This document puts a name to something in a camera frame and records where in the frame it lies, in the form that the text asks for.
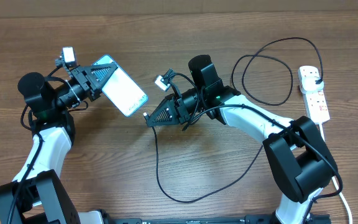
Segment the white power strip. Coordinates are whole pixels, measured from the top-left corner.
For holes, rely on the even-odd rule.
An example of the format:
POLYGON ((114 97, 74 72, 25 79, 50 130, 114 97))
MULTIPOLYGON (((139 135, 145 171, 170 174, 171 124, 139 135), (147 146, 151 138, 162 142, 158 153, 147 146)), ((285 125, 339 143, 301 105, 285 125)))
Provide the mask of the white power strip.
MULTIPOLYGON (((305 77, 320 77, 316 67, 310 65, 301 66, 298 71, 298 79, 305 77)), ((315 124, 323 124, 330 120, 327 101, 323 89, 309 94, 302 94, 306 114, 315 124)))

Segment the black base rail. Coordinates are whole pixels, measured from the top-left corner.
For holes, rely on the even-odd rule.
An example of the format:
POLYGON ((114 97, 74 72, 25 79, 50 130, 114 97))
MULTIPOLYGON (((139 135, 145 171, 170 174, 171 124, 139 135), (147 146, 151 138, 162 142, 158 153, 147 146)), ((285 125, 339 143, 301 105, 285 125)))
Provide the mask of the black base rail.
POLYGON ((273 224, 280 223, 275 215, 246 215, 245 217, 154 219, 112 218, 108 213, 102 215, 103 223, 112 224, 273 224))

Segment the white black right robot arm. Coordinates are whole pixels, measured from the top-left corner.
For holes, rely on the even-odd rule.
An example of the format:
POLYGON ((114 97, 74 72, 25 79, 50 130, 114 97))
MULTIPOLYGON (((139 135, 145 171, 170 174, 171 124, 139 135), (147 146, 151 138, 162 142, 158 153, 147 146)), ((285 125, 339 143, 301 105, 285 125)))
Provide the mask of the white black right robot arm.
POLYGON ((321 191, 339 175, 336 162, 312 120, 277 116, 250 102, 231 86, 223 84, 209 55, 188 63, 192 88, 182 93, 174 84, 177 72, 169 69, 156 84, 173 89, 151 115, 147 126, 195 124, 202 115, 242 130, 264 149, 273 178, 282 192, 271 214, 246 215, 246 223, 330 223, 329 215, 315 215, 311 208, 325 196, 321 191))

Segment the white charger adapter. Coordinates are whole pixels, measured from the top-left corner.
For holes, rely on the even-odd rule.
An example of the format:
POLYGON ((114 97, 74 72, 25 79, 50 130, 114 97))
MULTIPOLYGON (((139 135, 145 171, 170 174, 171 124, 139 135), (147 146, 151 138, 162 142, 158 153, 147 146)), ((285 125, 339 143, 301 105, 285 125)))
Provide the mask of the white charger adapter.
POLYGON ((300 91, 302 94, 309 94, 315 91, 320 91, 324 88, 324 82, 320 77, 305 77, 300 78, 300 91))

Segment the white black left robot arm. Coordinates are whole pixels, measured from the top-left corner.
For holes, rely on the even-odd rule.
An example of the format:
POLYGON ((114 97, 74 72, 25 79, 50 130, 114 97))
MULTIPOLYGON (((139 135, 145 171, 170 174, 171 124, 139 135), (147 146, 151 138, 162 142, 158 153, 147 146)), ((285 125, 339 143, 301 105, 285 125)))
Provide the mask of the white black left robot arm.
POLYGON ((22 117, 32 133, 29 156, 12 182, 0 186, 1 223, 112 223, 102 209, 79 213, 60 181, 63 162, 75 140, 71 112, 85 99, 100 97, 103 87, 119 67, 111 62, 81 67, 58 62, 70 80, 58 88, 50 82, 61 79, 50 73, 32 72, 18 82, 26 106, 22 117))

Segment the blue screen smartphone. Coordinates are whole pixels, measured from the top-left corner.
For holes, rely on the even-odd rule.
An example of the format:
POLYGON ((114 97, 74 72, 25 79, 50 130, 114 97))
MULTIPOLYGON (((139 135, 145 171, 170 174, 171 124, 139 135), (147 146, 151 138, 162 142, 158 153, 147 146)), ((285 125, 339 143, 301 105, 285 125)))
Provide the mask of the blue screen smartphone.
POLYGON ((103 86, 102 92, 124 116, 131 116, 149 99, 139 85, 121 68, 110 55, 103 55, 93 65, 113 63, 117 69, 103 86))

